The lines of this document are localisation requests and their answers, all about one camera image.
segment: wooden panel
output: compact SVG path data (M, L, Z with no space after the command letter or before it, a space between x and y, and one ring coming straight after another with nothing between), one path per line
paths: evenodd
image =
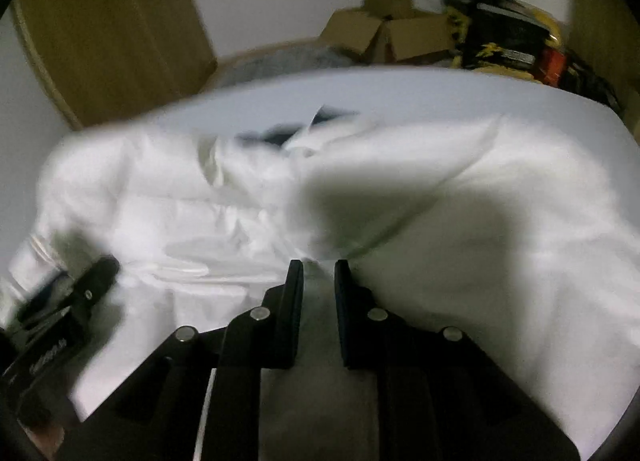
M640 26L624 0L574 0L569 47L614 87L622 105L640 76Z
M195 94L215 58L192 0L14 0L18 31L76 128Z

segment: box flap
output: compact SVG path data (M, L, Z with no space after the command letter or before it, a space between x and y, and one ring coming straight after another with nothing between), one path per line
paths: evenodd
M451 28L447 16L443 14L392 20L386 26L398 61L453 48Z
M361 9L339 9L331 15L320 39L331 46L362 55L378 32L380 24L380 19L369 16Z
M362 9L384 20L414 17L414 0L363 0Z

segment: white garment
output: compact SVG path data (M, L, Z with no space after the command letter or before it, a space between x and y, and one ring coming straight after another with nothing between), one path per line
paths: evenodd
M84 415L177 327L225 326L296 258L307 259L300 347L290 371L263 375L265 459L376 459L374 379L341 366L338 258L410 324L465 330L584 459L640 385L640 235L593 157L508 116L386 127L362 116L283 150L140 126L84 132L50 158L38 204L44 248L77 254L69 236L81 235L122 264L74 389ZM27 288L51 262L33 250L12 267Z

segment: open cardboard box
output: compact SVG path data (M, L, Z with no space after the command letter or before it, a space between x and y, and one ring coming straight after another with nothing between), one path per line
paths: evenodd
M447 16L414 8L413 0L364 0L339 9L320 40L365 63L433 62L453 48Z

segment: metal rivet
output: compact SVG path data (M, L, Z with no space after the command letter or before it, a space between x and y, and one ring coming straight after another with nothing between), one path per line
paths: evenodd
M389 313L382 309L382 307L374 307L369 309L369 312L367 313L367 318L374 322L382 322L383 320L386 320L388 316Z
M460 342L460 340L462 340L462 338L464 337L462 331L453 326L445 327L442 330L442 336L444 336L444 339L448 340L449 342Z
M196 330L195 327L182 326L182 327L178 327L178 329L175 330L174 336L179 342L188 342L189 340L193 339L193 337L197 334L198 334L198 331Z
M271 316L271 311L269 311L268 307L258 306L254 307L249 313L249 316L254 320L266 320Z

